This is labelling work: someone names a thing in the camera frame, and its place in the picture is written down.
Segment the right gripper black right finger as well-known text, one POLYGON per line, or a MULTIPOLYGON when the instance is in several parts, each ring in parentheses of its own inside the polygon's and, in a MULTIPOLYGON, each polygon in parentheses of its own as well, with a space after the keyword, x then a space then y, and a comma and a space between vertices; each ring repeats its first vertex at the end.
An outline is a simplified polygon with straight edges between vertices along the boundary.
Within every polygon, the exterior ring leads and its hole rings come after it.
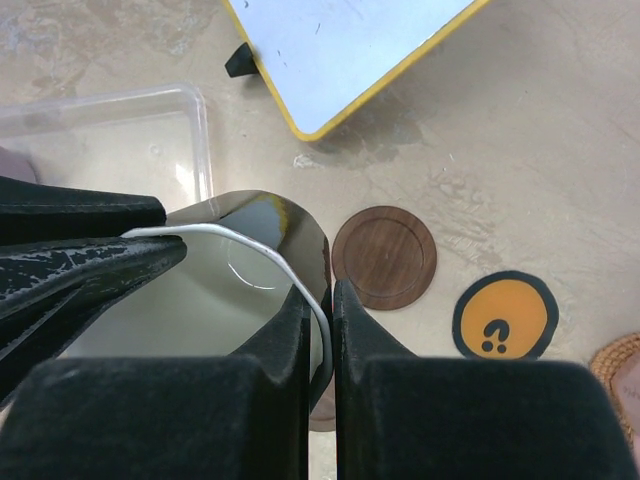
POLYGON ((341 479, 635 479, 601 383, 562 361, 413 354, 334 288, 341 479))

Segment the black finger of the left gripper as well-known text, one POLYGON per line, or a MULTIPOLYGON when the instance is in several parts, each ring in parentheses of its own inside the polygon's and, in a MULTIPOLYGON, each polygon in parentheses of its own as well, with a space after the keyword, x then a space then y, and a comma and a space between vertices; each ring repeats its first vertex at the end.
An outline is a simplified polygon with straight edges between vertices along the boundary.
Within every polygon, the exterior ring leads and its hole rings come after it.
POLYGON ((81 239, 1 249, 1 397, 60 355, 108 308, 185 259, 177 236, 81 239))

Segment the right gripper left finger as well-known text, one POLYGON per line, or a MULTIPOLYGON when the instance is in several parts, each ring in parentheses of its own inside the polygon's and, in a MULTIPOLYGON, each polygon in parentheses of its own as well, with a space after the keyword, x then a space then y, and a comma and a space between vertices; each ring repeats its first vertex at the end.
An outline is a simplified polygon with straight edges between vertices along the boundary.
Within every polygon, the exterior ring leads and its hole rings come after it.
POLYGON ((216 357, 35 367, 1 429, 5 479, 304 479, 311 314, 297 289, 216 357))

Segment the dark brown wooden coaster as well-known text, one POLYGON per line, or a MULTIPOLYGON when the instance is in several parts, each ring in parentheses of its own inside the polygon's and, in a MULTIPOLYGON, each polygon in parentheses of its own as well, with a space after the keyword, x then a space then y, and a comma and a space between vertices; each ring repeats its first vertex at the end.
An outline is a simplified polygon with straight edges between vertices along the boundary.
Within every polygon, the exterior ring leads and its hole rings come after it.
POLYGON ((350 281, 365 307, 390 311, 411 305, 428 290, 437 248, 417 216, 394 206, 374 206, 341 226, 331 262, 334 277, 350 281))

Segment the purple cup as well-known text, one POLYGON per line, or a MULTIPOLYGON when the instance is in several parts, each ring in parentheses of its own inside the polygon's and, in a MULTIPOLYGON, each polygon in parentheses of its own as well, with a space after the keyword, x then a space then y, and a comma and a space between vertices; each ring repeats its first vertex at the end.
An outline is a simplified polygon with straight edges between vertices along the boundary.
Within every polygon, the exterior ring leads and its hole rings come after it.
POLYGON ((29 159, 19 153, 0 148, 0 176, 37 184, 37 174, 29 159))

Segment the orange black-rimmed coaster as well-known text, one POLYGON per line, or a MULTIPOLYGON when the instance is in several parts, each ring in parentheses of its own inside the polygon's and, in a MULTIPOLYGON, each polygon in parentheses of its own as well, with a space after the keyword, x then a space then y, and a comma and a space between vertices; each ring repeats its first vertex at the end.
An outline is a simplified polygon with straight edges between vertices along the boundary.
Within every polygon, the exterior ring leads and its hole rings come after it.
POLYGON ((544 281, 521 271, 500 271, 477 280, 458 299, 452 338, 467 358, 537 359, 558 322, 557 301, 544 281))

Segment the white cup black handle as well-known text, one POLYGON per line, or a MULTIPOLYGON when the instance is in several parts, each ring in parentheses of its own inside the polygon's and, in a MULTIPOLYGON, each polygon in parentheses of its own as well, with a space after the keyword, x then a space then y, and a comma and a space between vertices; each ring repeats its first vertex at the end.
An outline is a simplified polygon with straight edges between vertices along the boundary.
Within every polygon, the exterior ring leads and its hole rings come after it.
POLYGON ((311 310, 310 403, 332 376, 328 239, 296 203, 231 191, 174 211, 158 234, 187 246, 177 266, 102 313, 69 357, 221 356, 240 347, 297 288, 311 310))

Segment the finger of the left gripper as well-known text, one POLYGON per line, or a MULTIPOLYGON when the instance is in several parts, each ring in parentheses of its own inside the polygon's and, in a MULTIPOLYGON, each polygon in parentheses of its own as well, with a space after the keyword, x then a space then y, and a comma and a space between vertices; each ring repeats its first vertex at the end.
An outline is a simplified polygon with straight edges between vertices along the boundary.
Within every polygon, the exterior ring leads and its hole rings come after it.
POLYGON ((165 222, 166 211, 152 196, 1 179, 3 245, 117 237, 134 228, 165 222))

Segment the woven rattan coaster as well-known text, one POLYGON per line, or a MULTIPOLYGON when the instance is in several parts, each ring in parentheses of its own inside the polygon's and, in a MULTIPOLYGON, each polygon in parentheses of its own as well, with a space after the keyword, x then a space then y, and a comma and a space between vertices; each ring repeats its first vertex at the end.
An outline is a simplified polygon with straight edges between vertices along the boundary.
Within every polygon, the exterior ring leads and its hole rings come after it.
POLYGON ((624 413, 622 404, 614 392, 614 376, 639 352, 639 334, 621 336, 599 349, 588 363, 589 370, 607 392, 616 417, 630 447, 634 445, 634 431, 624 413))

